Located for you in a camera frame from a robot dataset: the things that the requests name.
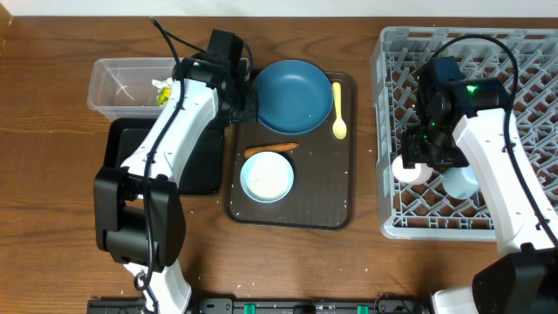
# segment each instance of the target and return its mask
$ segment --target bowl of rice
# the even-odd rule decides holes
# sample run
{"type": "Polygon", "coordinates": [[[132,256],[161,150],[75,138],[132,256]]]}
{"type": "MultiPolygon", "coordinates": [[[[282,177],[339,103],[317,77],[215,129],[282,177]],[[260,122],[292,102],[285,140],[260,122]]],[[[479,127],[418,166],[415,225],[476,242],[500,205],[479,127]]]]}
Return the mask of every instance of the bowl of rice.
{"type": "Polygon", "coordinates": [[[289,193],[294,179],[293,167],[278,153],[255,154],[241,170],[242,190],[252,200],[262,203],[281,200],[289,193]]]}

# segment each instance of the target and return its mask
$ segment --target green clip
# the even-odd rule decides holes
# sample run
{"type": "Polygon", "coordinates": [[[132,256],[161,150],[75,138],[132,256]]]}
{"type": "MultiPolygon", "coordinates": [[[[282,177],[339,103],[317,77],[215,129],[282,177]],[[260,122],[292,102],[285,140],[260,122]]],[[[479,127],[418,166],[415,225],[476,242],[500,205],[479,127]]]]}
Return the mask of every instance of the green clip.
{"type": "Polygon", "coordinates": [[[244,304],[244,314],[255,314],[255,304],[244,304]]]}
{"type": "Polygon", "coordinates": [[[357,314],[368,314],[368,312],[368,306],[366,305],[359,305],[357,307],[357,314]]]}

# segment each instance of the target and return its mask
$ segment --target plastic dish rack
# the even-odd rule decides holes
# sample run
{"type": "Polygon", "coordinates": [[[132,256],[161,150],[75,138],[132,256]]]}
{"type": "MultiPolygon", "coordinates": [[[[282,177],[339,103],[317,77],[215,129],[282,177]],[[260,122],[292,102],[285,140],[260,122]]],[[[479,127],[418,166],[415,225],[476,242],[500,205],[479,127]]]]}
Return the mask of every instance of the plastic dish rack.
{"type": "MultiPolygon", "coordinates": [[[[521,143],[543,189],[558,209],[558,31],[435,27],[388,27],[371,57],[372,93],[378,130],[376,164],[380,230],[389,238],[495,241],[481,193],[452,199],[434,172],[423,185],[393,177],[391,162],[401,154],[400,137],[417,124],[415,71],[444,43],[465,34],[498,38],[517,58],[520,82],[514,111],[521,143]]],[[[454,56],[467,79],[498,77],[509,90],[513,69],[498,46],[466,39],[440,55],[454,56]]]]}

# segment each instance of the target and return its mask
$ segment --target white wall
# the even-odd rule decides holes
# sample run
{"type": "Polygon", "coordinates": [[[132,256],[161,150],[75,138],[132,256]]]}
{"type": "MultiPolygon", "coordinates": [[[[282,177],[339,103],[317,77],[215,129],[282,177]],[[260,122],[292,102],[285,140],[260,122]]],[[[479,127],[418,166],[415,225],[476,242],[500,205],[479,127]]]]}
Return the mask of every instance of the white wall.
{"type": "Polygon", "coordinates": [[[14,16],[558,17],[558,0],[0,0],[0,3],[14,16]]]}

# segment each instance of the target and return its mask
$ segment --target spoon handle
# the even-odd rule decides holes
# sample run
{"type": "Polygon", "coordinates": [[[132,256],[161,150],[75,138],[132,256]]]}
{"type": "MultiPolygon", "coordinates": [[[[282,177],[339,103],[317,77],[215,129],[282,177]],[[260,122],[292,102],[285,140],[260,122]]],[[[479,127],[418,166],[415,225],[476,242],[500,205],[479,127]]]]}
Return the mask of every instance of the spoon handle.
{"type": "Polygon", "coordinates": [[[333,88],[333,103],[335,104],[335,115],[341,119],[341,84],[335,82],[333,88]]]}

